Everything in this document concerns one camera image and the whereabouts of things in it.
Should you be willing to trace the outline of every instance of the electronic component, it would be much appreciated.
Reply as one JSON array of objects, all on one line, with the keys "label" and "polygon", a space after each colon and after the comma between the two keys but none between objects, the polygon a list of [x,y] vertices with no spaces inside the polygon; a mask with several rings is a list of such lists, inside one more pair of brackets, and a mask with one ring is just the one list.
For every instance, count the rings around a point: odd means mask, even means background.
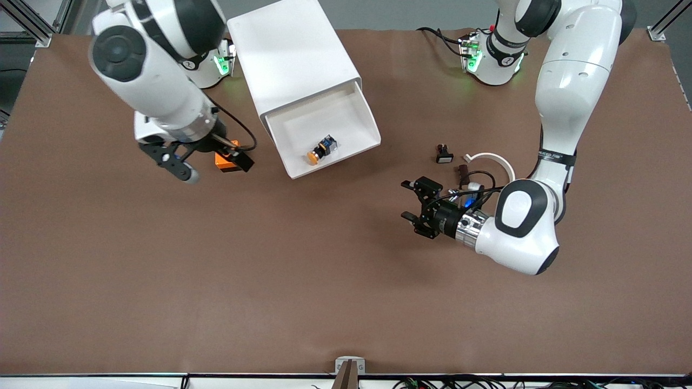
[{"label": "electronic component", "polygon": [[[231,141],[232,144],[236,146],[240,146],[240,142],[236,141],[235,139]],[[214,164],[219,168],[224,173],[229,173],[229,172],[238,172],[240,170],[243,170],[240,166],[235,164],[234,162],[229,161],[226,159],[230,155],[223,155],[220,154],[219,152],[214,153]]]},{"label": "electronic component", "polygon": [[468,176],[468,165],[461,164],[454,168],[454,171],[459,173],[459,189],[471,182]]},{"label": "electronic component", "polygon": [[311,152],[307,153],[308,161],[313,165],[317,165],[320,159],[330,155],[337,147],[338,144],[334,138],[332,138],[331,135],[327,135],[327,137],[322,139]]},{"label": "electronic component", "polygon": [[450,163],[451,161],[454,161],[454,154],[447,151],[447,145],[437,145],[437,157],[435,158],[435,162]]},{"label": "electronic component", "polygon": [[[485,190],[485,187],[477,182],[470,182],[466,186],[466,191],[469,192],[479,192]],[[476,200],[478,200],[481,197],[480,193],[474,193],[474,194],[467,194],[466,196],[462,197],[462,205],[465,208],[468,208],[473,204]]]}]

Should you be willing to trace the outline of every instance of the table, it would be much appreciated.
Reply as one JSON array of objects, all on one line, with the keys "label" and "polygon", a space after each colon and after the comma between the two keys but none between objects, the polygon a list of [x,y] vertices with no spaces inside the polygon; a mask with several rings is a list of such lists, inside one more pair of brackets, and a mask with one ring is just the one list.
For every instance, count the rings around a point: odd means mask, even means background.
[{"label": "table", "polygon": [[529,174],[547,42],[488,87],[431,35],[338,33],[382,144],[295,181],[242,78],[209,94],[255,129],[255,167],[222,174],[193,155],[187,186],[136,147],[88,37],[37,50],[0,144],[1,373],[322,372],[343,354],[369,372],[689,371],[692,117],[667,46],[635,30],[621,47],[560,255],[530,277],[415,235],[399,215],[419,204],[399,184],[454,185],[438,143]]}]

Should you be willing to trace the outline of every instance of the wire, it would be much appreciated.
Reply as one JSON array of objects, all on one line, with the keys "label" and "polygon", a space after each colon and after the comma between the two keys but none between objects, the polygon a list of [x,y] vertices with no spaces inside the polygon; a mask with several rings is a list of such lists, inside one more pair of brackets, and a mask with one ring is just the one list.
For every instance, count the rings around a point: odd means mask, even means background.
[{"label": "wire", "polygon": [[468,384],[466,384],[466,385],[464,385],[464,386],[461,386],[461,385],[459,385],[459,384],[456,383],[456,382],[455,382],[454,384],[455,384],[456,387],[459,388],[459,389],[468,389],[468,388],[470,388],[471,386],[474,386],[474,385],[478,385],[478,386],[480,386],[480,387],[483,388],[483,389],[488,389],[487,386],[483,385],[483,382],[482,382],[482,381],[472,381],[472,382],[470,382],[470,383],[468,383]]},{"label": "wire", "polygon": [[479,209],[483,208],[483,206],[485,205],[485,203],[488,202],[488,200],[489,200],[495,193],[497,193],[497,192],[499,192],[499,191],[500,191],[500,190],[497,189],[497,190],[494,190],[494,191],[492,191],[492,192],[486,193],[485,195],[481,196],[479,199],[476,199],[476,201],[474,201],[474,202],[468,207],[468,209],[470,209],[470,210],[479,210]]},{"label": "wire", "polygon": [[[492,196],[493,193],[495,193],[495,192],[490,192],[490,193],[488,193],[488,194],[487,194],[488,198],[490,198],[490,196]],[[505,387],[503,383],[499,382],[499,381],[496,380],[496,379],[492,379],[492,378],[489,378],[489,377],[484,377],[484,379],[485,379],[486,381],[490,382],[491,385],[492,385],[492,383],[495,383],[495,384],[499,385],[502,389],[507,389],[507,387]]]},{"label": "wire", "polygon": [[438,389],[438,387],[433,385],[433,383],[430,381],[421,381],[421,382],[426,384],[430,389]]},{"label": "wire", "polygon": [[257,148],[257,138],[255,137],[253,132],[249,128],[247,128],[247,126],[245,126],[245,124],[243,124],[243,122],[240,121],[240,119],[236,118],[232,113],[228,112],[228,110],[226,108],[223,108],[221,105],[219,105],[218,102],[215,102],[214,99],[211,98],[211,96],[207,95],[207,97],[209,98],[209,100],[211,100],[212,104],[216,106],[216,108],[220,109],[226,115],[230,116],[230,118],[232,118],[236,123],[238,123],[238,125],[240,127],[243,127],[245,132],[247,132],[248,135],[253,139],[253,144],[251,146],[236,146],[236,145],[232,144],[230,141],[228,143],[224,142],[224,144],[229,146],[232,149],[242,150],[244,152],[249,152],[249,151],[252,151],[255,148]]},{"label": "wire", "polygon": [[452,38],[444,36],[442,34],[442,30],[440,30],[439,28],[437,30],[433,30],[430,27],[421,27],[421,28],[417,28],[416,31],[430,31],[431,33],[435,34],[435,36],[442,39],[444,45],[447,46],[449,51],[451,51],[452,53],[454,53],[460,57],[468,57],[467,54],[461,54],[461,53],[457,52],[454,48],[452,48],[452,46],[449,46],[449,43],[459,44],[459,40],[458,39],[454,40]]},{"label": "wire", "polygon": [[501,189],[503,189],[503,188],[504,188],[504,186],[500,186],[499,188],[490,188],[490,189],[483,189],[483,190],[472,190],[472,191],[470,191],[470,192],[469,192],[469,191],[466,191],[466,192],[457,192],[457,193],[452,193],[452,194],[450,194],[450,195],[447,194],[447,195],[444,195],[444,196],[442,196],[442,197],[438,197],[438,198],[436,198],[435,200],[432,200],[431,202],[429,202],[429,203],[426,205],[425,209],[428,210],[428,209],[430,209],[430,207],[433,206],[433,204],[439,203],[440,201],[445,200],[445,199],[448,199],[448,198],[450,198],[450,197],[454,197],[454,196],[463,196],[463,195],[474,195],[475,193],[485,193],[485,192],[490,192],[491,190],[494,190],[494,191],[496,191],[496,192],[499,192],[499,191],[500,191]]},{"label": "wire", "polygon": [[488,177],[490,177],[491,180],[493,180],[493,188],[497,186],[497,184],[496,184],[496,182],[495,182],[495,177],[493,177],[492,174],[490,174],[489,172],[486,172],[485,170],[474,170],[474,171],[472,171],[472,172],[469,172],[468,174],[466,174],[465,176],[463,176],[461,179],[459,179],[459,181],[463,181],[463,180],[465,180],[465,179],[467,179],[467,178],[473,176],[474,174],[485,174],[485,175],[487,175]]}]

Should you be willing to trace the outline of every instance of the cable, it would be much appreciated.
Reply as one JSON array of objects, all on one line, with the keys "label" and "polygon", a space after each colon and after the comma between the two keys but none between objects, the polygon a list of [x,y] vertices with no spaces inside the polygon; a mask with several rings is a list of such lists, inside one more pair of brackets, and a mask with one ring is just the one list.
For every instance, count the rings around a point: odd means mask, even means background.
[{"label": "cable", "polygon": [[471,386],[477,385],[480,386],[482,389],[507,389],[503,383],[496,381],[495,379],[492,379],[490,377],[482,377],[482,376],[475,376],[475,375],[470,375],[470,374],[465,374],[464,378],[461,378],[459,376],[455,377],[456,379],[462,379],[463,381],[468,381],[468,384],[461,386],[457,381],[451,381],[446,383],[447,386],[452,384],[453,386],[450,386],[452,389],[468,389]]},{"label": "cable", "polygon": [[240,119],[236,118],[232,113],[228,112],[228,110],[227,110],[226,108],[223,108],[221,105],[219,105],[218,102],[215,102],[214,99],[212,99],[209,95],[207,95],[207,97],[208,97],[209,100],[212,102],[212,104],[216,106],[216,108],[220,109],[220,110],[221,110],[222,112],[224,112],[226,115],[230,116],[230,118],[232,118],[233,120],[235,120],[235,122],[238,123],[238,125],[239,125],[240,127],[243,127],[243,129],[245,130],[245,132],[247,132],[248,135],[253,139],[253,144],[252,144],[251,146],[236,146],[236,145],[232,144],[230,141],[229,141],[228,143],[225,143],[225,142],[224,142],[224,144],[227,145],[227,146],[229,146],[229,147],[232,148],[232,149],[242,150],[242,151],[244,151],[244,152],[249,152],[249,151],[252,151],[252,150],[254,150],[255,148],[257,148],[257,138],[255,137],[255,135],[253,134],[253,132],[252,132],[249,128],[247,128],[247,126],[245,126],[245,124],[243,124],[243,122],[240,121]]},{"label": "cable", "polygon": [[401,385],[404,382],[406,382],[405,379],[399,380],[399,382],[395,383],[394,386],[392,386],[392,389],[397,389],[397,386]]},{"label": "cable", "polygon": [[493,196],[493,194],[495,194],[496,192],[499,192],[499,191],[500,191],[500,190],[498,189],[498,190],[494,190],[494,191],[492,191],[492,192],[488,192],[488,193],[484,194],[484,195],[481,196],[479,199],[476,199],[476,201],[474,201],[474,202],[468,207],[468,209],[470,209],[470,210],[479,210],[479,209],[483,208],[483,206],[485,205],[485,203],[488,202],[488,200]]},{"label": "cable", "polygon": [[[490,193],[488,193],[488,194],[487,194],[488,198],[490,198],[490,197],[493,195],[493,193],[495,193],[495,192],[490,192]],[[492,383],[495,383],[495,384],[499,385],[502,389],[507,389],[507,387],[505,387],[503,383],[499,382],[499,381],[496,380],[496,379],[492,379],[492,378],[490,378],[490,377],[484,377],[484,379],[485,379],[486,381],[490,382],[491,385],[493,385]]]},{"label": "cable", "polygon": [[474,170],[474,171],[472,171],[472,172],[469,172],[468,174],[466,174],[465,176],[463,176],[462,178],[460,178],[459,181],[463,181],[463,180],[465,180],[465,179],[467,179],[467,178],[473,176],[474,174],[485,174],[485,175],[487,175],[488,177],[490,177],[491,180],[493,180],[493,188],[497,186],[497,184],[496,184],[496,182],[495,182],[495,177],[493,177],[492,174],[490,174],[489,172],[486,172],[485,170]]},{"label": "cable", "polygon": [[470,192],[469,192],[469,191],[466,191],[466,192],[457,192],[457,193],[452,193],[452,194],[450,194],[450,195],[449,195],[449,194],[446,194],[446,195],[444,195],[444,196],[442,196],[442,197],[438,197],[438,198],[436,198],[435,200],[432,200],[431,202],[429,202],[429,203],[426,205],[425,209],[428,210],[428,209],[430,209],[431,206],[433,206],[433,204],[439,203],[440,201],[445,200],[445,199],[448,199],[448,198],[450,198],[450,197],[454,197],[454,196],[463,196],[463,195],[474,195],[474,194],[476,194],[476,193],[490,192],[491,190],[494,190],[494,191],[499,192],[499,191],[500,191],[501,189],[503,189],[503,188],[504,188],[504,186],[500,186],[499,188],[490,188],[490,189],[483,189],[483,190],[472,190],[472,191],[470,191]]},{"label": "cable", "polygon": [[421,382],[426,384],[430,389],[438,389],[438,387],[433,385],[433,383],[430,381],[421,381]]},{"label": "cable", "polygon": [[456,55],[458,55],[458,56],[460,56],[460,57],[469,57],[469,55],[467,55],[467,54],[461,54],[461,53],[457,52],[455,49],[453,49],[452,46],[449,46],[449,43],[447,43],[447,42],[454,43],[454,44],[459,44],[459,40],[458,40],[458,39],[457,39],[457,40],[454,40],[454,39],[452,39],[452,38],[449,38],[449,37],[446,37],[446,36],[442,35],[442,31],[441,31],[439,28],[438,28],[437,31],[436,31],[436,30],[433,30],[433,29],[430,28],[430,27],[421,27],[421,28],[417,28],[416,31],[430,31],[430,32],[432,32],[433,34],[435,34],[436,37],[442,39],[444,45],[447,46],[447,48],[449,49],[449,51],[451,51],[452,53],[454,53],[454,54],[456,54]]}]

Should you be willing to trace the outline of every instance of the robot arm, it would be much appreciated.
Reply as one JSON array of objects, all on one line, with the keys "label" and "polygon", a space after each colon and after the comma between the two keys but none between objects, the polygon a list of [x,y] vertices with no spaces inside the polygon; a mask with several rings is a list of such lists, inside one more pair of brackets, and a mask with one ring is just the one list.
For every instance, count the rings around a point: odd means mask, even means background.
[{"label": "robot arm", "polygon": [[[426,177],[415,183],[404,181],[402,186],[416,191],[423,206],[420,217],[408,212],[402,217],[420,235],[432,239],[443,233],[499,264],[535,275],[545,271],[558,254],[555,223],[565,213],[576,145],[623,40],[621,0],[499,3],[495,30],[471,37],[482,39],[482,44],[467,62],[467,71],[487,84],[503,84],[518,70],[515,63],[522,58],[518,53],[528,38],[547,32],[552,43],[536,87],[543,125],[536,169],[528,179],[512,181],[502,189],[495,216],[440,197],[441,185]],[[511,26],[508,14],[514,14]]]},{"label": "robot arm", "polygon": [[109,9],[92,21],[93,34],[129,26],[153,39],[200,88],[230,73],[233,56],[226,18],[217,0],[108,0]]},{"label": "robot arm", "polygon": [[[217,152],[248,171],[253,161],[226,139],[226,126],[202,91],[153,39],[129,26],[112,26],[92,41],[92,69],[136,110],[139,147],[176,178],[194,183],[197,172],[185,162],[191,153]],[[179,147],[185,149],[178,153]]]}]

